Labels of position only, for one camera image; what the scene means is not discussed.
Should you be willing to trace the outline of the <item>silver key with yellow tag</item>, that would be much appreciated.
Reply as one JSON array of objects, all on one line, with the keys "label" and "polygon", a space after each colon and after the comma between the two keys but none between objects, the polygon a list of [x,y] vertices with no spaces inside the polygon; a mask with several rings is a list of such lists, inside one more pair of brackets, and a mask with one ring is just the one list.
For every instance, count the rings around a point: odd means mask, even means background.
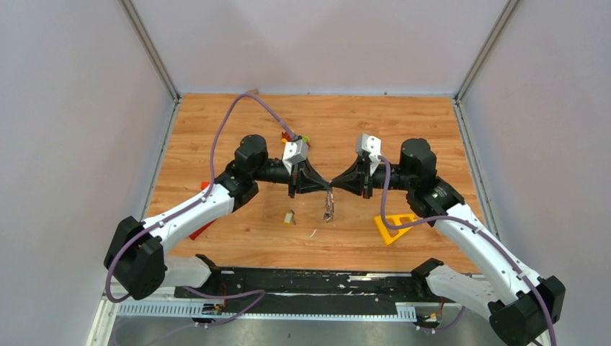
[{"label": "silver key with yellow tag", "polygon": [[296,224],[295,212],[293,210],[288,210],[285,213],[285,217],[283,218],[283,224],[285,226],[289,226],[290,224],[293,224],[293,225]]}]

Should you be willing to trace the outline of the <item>red lego brick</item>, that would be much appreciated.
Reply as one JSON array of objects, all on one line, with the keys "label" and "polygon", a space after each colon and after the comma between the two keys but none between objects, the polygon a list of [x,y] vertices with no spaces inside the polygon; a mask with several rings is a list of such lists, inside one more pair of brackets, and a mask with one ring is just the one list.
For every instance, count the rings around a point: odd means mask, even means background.
[{"label": "red lego brick", "polygon": [[191,240],[195,240],[201,233],[203,233],[208,227],[210,226],[210,223],[205,224],[204,226],[200,227],[198,230],[194,231],[193,233],[191,233],[189,235],[189,238]]}]

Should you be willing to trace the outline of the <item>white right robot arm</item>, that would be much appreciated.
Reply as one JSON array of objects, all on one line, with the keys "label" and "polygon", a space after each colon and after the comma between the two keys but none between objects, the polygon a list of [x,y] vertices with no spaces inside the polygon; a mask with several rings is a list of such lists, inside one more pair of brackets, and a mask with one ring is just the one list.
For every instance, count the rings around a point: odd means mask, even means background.
[{"label": "white right robot arm", "polygon": [[447,298],[486,319],[507,345],[556,345],[565,286],[556,277],[542,277],[512,254],[481,222],[463,196],[437,173],[437,157],[423,138],[401,144],[399,161],[381,153],[379,138],[357,141],[353,165],[333,178],[331,186],[364,198],[375,188],[383,195],[402,190],[420,224],[426,223],[456,244],[481,271],[482,280],[428,259],[413,270],[411,290],[429,301]]}]

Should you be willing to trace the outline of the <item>yellow triangle block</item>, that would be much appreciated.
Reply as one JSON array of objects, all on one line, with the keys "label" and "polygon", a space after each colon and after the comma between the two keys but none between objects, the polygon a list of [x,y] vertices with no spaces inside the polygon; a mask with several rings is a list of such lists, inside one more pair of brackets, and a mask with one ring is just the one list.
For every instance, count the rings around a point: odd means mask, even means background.
[{"label": "yellow triangle block", "polygon": [[[413,213],[393,214],[388,215],[386,218],[386,222],[394,226],[402,225],[405,223],[413,223],[416,220],[416,215]],[[392,243],[394,243],[403,235],[407,234],[408,232],[410,232],[410,230],[413,229],[412,226],[402,229],[389,228],[385,223],[383,223],[383,220],[380,215],[375,216],[373,221],[376,226],[376,229],[378,230],[378,233],[380,234],[380,237],[382,238],[386,246],[390,246]]]}]

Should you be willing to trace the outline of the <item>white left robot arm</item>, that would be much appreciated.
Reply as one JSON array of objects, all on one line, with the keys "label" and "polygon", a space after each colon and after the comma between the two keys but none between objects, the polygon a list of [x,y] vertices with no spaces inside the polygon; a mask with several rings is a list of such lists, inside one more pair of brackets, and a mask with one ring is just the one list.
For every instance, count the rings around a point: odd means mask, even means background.
[{"label": "white left robot arm", "polygon": [[258,193],[259,182],[285,184],[290,197],[331,188],[309,162],[302,139],[286,143],[281,159],[271,159],[262,136],[245,136],[233,161],[203,191],[157,216],[142,221],[128,216],[118,223],[104,259],[107,278],[116,279],[135,300],[172,286],[189,286],[204,298],[215,296],[221,280],[209,264],[169,252],[203,226],[245,206]]}]

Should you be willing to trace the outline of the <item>red lego toy car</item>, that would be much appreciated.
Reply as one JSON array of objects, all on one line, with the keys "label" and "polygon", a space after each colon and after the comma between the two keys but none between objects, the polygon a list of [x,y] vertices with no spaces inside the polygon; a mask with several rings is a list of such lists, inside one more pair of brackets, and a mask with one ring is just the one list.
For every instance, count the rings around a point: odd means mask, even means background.
[{"label": "red lego toy car", "polygon": [[295,142],[295,141],[299,141],[302,140],[305,144],[307,144],[308,146],[310,146],[310,138],[308,136],[302,136],[302,135],[298,135],[295,134],[294,136],[290,135],[288,132],[282,132],[281,133],[281,143],[282,144],[286,144],[288,142]]}]

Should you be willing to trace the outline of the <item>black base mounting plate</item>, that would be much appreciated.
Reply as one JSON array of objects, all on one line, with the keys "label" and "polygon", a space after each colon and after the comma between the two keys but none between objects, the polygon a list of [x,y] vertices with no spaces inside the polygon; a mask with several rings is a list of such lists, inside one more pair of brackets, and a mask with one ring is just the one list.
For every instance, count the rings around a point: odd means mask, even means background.
[{"label": "black base mounting plate", "polygon": [[203,287],[211,296],[264,290],[279,296],[373,296],[390,302],[449,303],[410,272],[215,266]]}]

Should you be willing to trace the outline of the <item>large keyring with keys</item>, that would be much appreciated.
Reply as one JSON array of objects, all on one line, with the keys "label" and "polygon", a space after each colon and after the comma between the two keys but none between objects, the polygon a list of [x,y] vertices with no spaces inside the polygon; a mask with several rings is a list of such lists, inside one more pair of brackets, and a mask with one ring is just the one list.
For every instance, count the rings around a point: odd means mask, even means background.
[{"label": "large keyring with keys", "polygon": [[334,193],[331,187],[326,191],[323,220],[326,223],[330,223],[334,220]]}]

